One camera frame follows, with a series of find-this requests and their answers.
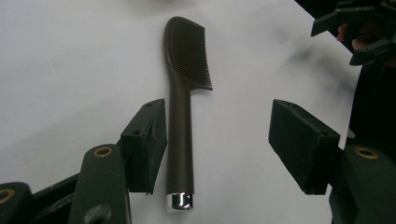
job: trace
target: comb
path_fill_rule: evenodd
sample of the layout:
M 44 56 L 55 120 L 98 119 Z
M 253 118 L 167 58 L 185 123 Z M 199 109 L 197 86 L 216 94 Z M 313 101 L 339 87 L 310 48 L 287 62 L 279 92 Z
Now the comb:
M 191 91 L 212 90 L 207 68 L 205 28 L 181 17 L 166 25 L 164 49 L 170 78 L 168 211 L 191 210 L 194 194 L 191 137 Z

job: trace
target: screw hole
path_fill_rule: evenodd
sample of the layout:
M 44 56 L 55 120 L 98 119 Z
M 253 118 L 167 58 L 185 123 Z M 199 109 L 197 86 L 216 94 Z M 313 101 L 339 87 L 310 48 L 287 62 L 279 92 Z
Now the screw hole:
M 93 153 L 97 157 L 106 157 L 111 154 L 111 147 L 101 147 L 95 150 Z
M 358 148 L 355 150 L 355 152 L 360 155 L 363 158 L 370 159 L 370 160 L 376 160 L 378 159 L 378 154 L 376 154 L 374 151 L 367 149 L 367 148 Z

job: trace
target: silver end cap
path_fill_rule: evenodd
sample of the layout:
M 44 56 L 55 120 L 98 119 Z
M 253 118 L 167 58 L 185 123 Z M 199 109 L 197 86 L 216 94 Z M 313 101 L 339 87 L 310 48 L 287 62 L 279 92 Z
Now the silver end cap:
M 190 193 L 171 193 L 166 195 L 166 210 L 168 212 L 191 211 L 192 196 Z

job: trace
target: white surface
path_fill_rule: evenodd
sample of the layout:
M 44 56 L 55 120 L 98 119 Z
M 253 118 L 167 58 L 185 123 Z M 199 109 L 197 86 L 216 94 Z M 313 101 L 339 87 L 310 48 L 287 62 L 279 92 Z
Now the white surface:
M 116 143 L 146 102 L 168 100 L 167 21 L 203 25 L 214 90 L 191 98 L 195 210 L 165 212 L 166 154 L 153 196 L 131 194 L 134 224 L 330 223 L 268 144 L 273 99 L 347 135 L 359 67 L 292 0 L 0 2 L 0 183 L 33 192 Z

